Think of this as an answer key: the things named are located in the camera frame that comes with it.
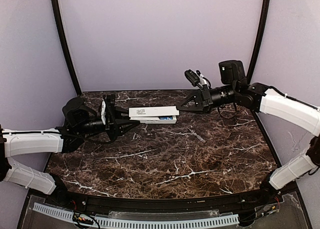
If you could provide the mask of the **white remote battery cover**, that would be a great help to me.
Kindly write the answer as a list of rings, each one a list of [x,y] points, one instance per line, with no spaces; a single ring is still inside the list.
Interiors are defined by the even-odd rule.
[[[162,117],[179,116],[180,112],[176,106],[149,106],[149,107],[130,107],[129,117]]]

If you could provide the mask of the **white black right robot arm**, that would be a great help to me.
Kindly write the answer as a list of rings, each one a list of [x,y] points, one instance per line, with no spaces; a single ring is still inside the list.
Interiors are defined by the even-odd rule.
[[[261,184],[269,191],[278,191],[293,180],[320,166],[320,109],[282,93],[274,86],[249,84],[243,63],[227,60],[218,64],[223,86],[211,88],[200,71],[186,70],[184,75],[193,87],[184,102],[177,104],[179,111],[208,114],[212,109],[233,104],[256,113],[264,113],[295,124],[314,137],[309,147],[285,165],[271,172]]]

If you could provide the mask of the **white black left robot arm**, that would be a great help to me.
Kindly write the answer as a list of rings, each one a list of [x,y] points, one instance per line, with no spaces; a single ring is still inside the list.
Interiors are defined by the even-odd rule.
[[[23,165],[14,156],[35,153],[72,153],[84,142],[101,133],[108,136],[109,145],[137,127],[129,111],[115,105],[115,95],[103,96],[99,111],[88,107],[82,97],[70,99],[62,108],[63,126],[46,130],[0,130],[0,180],[46,195],[65,189],[59,177]]]

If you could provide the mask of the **white remote control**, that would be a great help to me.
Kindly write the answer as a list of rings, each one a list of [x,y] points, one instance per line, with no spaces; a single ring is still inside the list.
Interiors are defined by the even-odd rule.
[[[130,117],[130,120],[140,121],[141,124],[175,124],[176,120],[159,120],[159,116],[141,116],[141,117]]]

